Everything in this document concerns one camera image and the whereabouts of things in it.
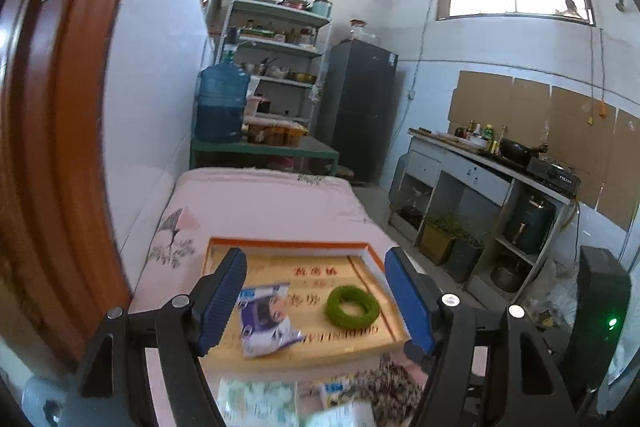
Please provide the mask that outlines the blue water jug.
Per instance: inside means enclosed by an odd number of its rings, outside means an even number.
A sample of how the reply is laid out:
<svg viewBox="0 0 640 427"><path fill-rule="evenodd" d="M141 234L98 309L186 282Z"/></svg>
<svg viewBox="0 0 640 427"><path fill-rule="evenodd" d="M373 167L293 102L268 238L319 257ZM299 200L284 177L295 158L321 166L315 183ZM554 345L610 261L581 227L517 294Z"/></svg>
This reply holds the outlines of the blue water jug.
<svg viewBox="0 0 640 427"><path fill-rule="evenodd" d="M205 143L235 143L242 126L250 75L234 62L235 48L224 50L220 63L201 71L194 135Z"/></svg>

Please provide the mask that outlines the green low table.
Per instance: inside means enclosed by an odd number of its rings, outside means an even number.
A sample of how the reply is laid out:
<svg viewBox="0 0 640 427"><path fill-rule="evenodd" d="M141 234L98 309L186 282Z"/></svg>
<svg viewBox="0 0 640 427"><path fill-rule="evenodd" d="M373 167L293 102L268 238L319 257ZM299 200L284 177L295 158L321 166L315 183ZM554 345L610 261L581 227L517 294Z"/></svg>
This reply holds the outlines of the green low table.
<svg viewBox="0 0 640 427"><path fill-rule="evenodd" d="M198 154L216 153L322 159L330 165L329 176L334 176L337 172L340 161L340 153L337 150L310 135L302 136L295 146L255 144L246 140L234 143L206 143L193 138L190 144L190 168L196 169L200 165Z"/></svg>

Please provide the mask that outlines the yellow doll face packet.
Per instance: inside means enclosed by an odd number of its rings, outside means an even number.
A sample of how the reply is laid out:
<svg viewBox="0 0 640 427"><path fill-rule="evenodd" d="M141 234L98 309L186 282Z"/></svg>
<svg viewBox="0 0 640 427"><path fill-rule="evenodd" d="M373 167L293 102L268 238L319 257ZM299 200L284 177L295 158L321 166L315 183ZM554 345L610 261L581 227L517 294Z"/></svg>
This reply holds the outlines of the yellow doll face packet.
<svg viewBox="0 0 640 427"><path fill-rule="evenodd" d="M349 403L352 399L350 389L352 389L352 380L350 378L322 381L322 383L318 384L322 407L325 410L329 410L332 407L339 407L344 403Z"/></svg>

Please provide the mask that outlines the yellow planter box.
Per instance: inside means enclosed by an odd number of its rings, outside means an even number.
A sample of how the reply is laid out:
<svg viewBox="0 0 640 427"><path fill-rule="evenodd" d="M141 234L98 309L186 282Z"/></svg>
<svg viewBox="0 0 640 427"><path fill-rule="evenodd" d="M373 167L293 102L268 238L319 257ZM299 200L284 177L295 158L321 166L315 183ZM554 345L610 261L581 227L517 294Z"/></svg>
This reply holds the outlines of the yellow planter box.
<svg viewBox="0 0 640 427"><path fill-rule="evenodd" d="M454 222L446 217L427 219L419 241L419 251L434 265L442 265L451 254L457 239Z"/></svg>

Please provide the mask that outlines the dark grey refrigerator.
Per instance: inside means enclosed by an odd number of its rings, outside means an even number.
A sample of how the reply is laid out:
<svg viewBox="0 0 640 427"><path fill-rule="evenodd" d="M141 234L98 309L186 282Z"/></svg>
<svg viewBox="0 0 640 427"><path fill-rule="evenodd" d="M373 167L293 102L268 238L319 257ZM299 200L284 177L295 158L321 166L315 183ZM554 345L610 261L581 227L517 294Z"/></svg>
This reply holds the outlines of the dark grey refrigerator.
<svg viewBox="0 0 640 427"><path fill-rule="evenodd" d="M316 138L340 153L357 182L380 175L393 111L397 55L361 40L331 50Z"/></svg>

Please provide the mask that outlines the white kitchen counter cabinet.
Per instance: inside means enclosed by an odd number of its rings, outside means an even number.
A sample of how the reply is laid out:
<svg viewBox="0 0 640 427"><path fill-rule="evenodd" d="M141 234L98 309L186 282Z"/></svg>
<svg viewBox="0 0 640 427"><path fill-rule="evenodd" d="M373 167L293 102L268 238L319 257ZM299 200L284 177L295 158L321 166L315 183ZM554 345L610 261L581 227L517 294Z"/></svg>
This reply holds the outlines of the white kitchen counter cabinet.
<svg viewBox="0 0 640 427"><path fill-rule="evenodd" d="M553 243L572 220L576 202L458 139L423 129L412 129L409 135L408 152L398 160L390 189L388 222L419 249L427 219L450 219L457 239L439 268L487 308L520 303L551 258ZM525 193L555 205L538 255L524 254L503 236Z"/></svg>

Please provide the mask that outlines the black gas stove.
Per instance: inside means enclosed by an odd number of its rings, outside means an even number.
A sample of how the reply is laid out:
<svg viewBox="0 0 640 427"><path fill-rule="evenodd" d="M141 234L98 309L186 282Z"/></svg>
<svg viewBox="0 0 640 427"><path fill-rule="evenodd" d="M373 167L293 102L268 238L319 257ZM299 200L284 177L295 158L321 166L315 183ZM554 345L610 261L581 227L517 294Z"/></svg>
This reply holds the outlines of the black gas stove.
<svg viewBox="0 0 640 427"><path fill-rule="evenodd" d="M548 160L532 157L526 166L526 172L538 182L547 185L555 192L575 198L580 187L580 179L563 167Z"/></svg>

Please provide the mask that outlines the white blue tissue pack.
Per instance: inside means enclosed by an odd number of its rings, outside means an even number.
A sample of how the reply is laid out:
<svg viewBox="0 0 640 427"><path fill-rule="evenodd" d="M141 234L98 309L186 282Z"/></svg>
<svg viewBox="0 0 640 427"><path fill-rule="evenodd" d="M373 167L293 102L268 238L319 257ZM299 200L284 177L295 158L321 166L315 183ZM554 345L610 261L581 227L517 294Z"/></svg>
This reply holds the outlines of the white blue tissue pack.
<svg viewBox="0 0 640 427"><path fill-rule="evenodd" d="M349 402L310 415L305 427L375 427L369 402Z"/></svg>

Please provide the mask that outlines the leopard print cloth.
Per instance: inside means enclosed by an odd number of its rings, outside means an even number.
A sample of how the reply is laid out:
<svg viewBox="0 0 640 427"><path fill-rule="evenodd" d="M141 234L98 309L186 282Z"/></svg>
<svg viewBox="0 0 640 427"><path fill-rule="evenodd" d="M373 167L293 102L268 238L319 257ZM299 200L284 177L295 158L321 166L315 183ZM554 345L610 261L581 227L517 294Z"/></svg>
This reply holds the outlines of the leopard print cloth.
<svg viewBox="0 0 640 427"><path fill-rule="evenodd" d="M383 359L377 369L358 372L343 397L369 403L378 426L402 426L416 413L422 388L405 367Z"/></svg>

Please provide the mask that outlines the orange rimmed cardboard tray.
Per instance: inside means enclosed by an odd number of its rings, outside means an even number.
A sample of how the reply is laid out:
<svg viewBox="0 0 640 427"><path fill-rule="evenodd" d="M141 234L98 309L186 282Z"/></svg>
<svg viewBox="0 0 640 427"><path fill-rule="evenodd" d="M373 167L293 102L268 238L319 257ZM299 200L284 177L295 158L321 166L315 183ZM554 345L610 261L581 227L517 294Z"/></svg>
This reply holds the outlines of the orange rimmed cardboard tray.
<svg viewBox="0 0 640 427"><path fill-rule="evenodd" d="M209 372L258 373L310 369L357 361L399 350L409 334L386 283L383 260L367 243L209 239L202 273L214 272L227 251L239 247L247 257L244 286L288 285L282 303L273 308L288 314L304 339L265 357L247 359L241 347L240 314L234 311L217 347L202 358ZM326 302L334 288L356 286L381 307L364 329L343 331L326 318Z"/></svg>

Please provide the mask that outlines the green patterned tissue pack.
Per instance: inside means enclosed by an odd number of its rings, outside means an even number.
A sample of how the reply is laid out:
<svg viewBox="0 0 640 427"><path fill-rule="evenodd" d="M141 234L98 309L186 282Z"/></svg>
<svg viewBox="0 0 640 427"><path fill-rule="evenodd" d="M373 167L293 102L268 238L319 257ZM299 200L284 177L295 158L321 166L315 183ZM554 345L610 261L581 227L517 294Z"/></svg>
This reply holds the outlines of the green patterned tissue pack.
<svg viewBox="0 0 640 427"><path fill-rule="evenodd" d="M298 426L294 383L222 379L216 399L227 426Z"/></svg>

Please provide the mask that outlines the dark green pot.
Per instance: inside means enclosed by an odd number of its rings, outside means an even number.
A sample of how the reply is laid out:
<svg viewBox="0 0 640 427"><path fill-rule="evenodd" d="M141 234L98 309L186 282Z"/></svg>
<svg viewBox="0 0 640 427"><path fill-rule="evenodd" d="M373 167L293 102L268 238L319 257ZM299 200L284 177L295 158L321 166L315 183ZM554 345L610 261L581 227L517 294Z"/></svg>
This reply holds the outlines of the dark green pot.
<svg viewBox="0 0 640 427"><path fill-rule="evenodd" d="M523 194L503 231L504 238L526 255L538 255L555 217L555 205L536 194Z"/></svg>

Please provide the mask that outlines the brown wooden headboard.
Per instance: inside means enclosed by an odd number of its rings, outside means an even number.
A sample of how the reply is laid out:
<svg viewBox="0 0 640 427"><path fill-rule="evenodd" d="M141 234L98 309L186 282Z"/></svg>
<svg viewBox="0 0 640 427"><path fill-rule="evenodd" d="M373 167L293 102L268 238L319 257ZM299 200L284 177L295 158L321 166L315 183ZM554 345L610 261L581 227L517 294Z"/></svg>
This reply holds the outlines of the brown wooden headboard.
<svg viewBox="0 0 640 427"><path fill-rule="evenodd" d="M131 298L102 153L120 0L1 0L1 280L70 369Z"/></svg>

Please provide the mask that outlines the purple white tissue packet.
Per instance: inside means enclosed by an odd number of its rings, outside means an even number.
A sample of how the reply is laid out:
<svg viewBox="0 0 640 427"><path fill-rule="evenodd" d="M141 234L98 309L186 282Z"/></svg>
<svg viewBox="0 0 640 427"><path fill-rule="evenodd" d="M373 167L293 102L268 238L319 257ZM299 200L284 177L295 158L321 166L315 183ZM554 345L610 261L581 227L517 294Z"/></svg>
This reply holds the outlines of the purple white tissue packet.
<svg viewBox="0 0 640 427"><path fill-rule="evenodd" d="M245 287L238 310L244 359L256 359L301 343L305 335L288 316L288 283Z"/></svg>

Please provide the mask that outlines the green metal shelf rack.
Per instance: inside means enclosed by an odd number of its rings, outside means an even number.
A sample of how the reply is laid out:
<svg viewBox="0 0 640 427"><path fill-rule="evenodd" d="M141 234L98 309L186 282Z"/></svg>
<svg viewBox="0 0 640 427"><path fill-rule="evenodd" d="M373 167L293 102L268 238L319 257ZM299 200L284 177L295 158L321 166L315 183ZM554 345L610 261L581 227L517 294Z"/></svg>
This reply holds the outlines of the green metal shelf rack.
<svg viewBox="0 0 640 427"><path fill-rule="evenodd" d="M314 125L332 36L329 0L229 0L212 26L221 46L239 31L235 63L247 72L257 113Z"/></svg>

